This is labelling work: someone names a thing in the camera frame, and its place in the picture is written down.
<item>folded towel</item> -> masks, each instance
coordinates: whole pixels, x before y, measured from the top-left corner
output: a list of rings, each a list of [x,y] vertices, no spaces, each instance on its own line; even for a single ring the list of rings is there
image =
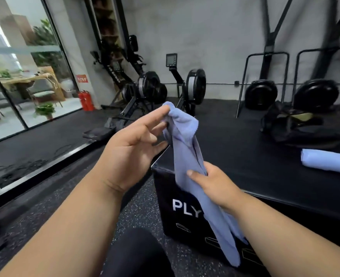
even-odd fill
[[[340,172],[340,154],[319,149],[302,149],[301,161],[304,166]]]
[[[164,135],[174,148],[175,181],[182,190],[191,193],[198,199],[204,218],[210,224],[225,257],[231,265],[239,266],[241,259],[232,233],[242,242],[247,244],[247,241],[237,220],[214,204],[200,185],[186,175],[186,171],[189,169],[207,175],[200,146],[195,137],[198,120],[175,108],[171,102],[165,102],[164,105],[170,106],[170,112],[165,119],[168,122],[168,127],[164,130]]]

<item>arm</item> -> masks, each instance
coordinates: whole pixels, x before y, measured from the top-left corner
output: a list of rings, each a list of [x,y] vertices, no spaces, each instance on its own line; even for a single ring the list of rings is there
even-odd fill
[[[272,276],[340,276],[340,247],[241,191],[218,167],[188,171],[205,194],[238,221]]]
[[[148,171],[167,143],[152,144],[166,127],[168,106],[116,133],[94,168],[34,237],[2,269],[3,276],[99,276],[125,191]]]

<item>white tiled floor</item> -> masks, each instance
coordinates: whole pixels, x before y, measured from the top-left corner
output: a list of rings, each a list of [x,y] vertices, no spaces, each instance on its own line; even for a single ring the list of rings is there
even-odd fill
[[[57,105],[55,106],[56,112],[53,114],[53,117],[58,117],[81,108],[79,98],[67,98],[66,101],[63,101],[61,103],[63,107],[61,107],[61,105],[57,103]],[[47,118],[44,116],[34,115],[35,106],[33,102],[22,103],[21,107],[22,110],[19,110],[20,114],[29,127],[47,120]],[[0,115],[0,139],[24,130],[24,127],[16,117],[15,113],[12,111],[11,107],[1,109],[1,112],[4,117]]]

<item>person's left hand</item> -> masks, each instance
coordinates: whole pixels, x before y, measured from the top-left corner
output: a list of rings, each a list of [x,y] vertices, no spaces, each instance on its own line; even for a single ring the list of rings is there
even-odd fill
[[[91,171],[93,176],[120,193],[135,185],[153,157],[167,147],[166,141],[153,144],[167,126],[162,120],[169,111],[169,106],[162,106],[113,135]]]

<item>hand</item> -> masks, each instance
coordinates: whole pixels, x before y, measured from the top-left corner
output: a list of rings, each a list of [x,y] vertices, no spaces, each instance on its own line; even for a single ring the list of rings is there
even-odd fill
[[[235,183],[217,166],[204,162],[208,176],[202,175],[193,170],[186,174],[198,183],[205,194],[217,205],[235,215],[243,199],[247,196]]]
[[[162,106],[113,135],[92,169],[94,177],[122,194],[143,178],[153,157],[167,147],[165,141],[153,144],[167,126],[161,121],[169,111]]]

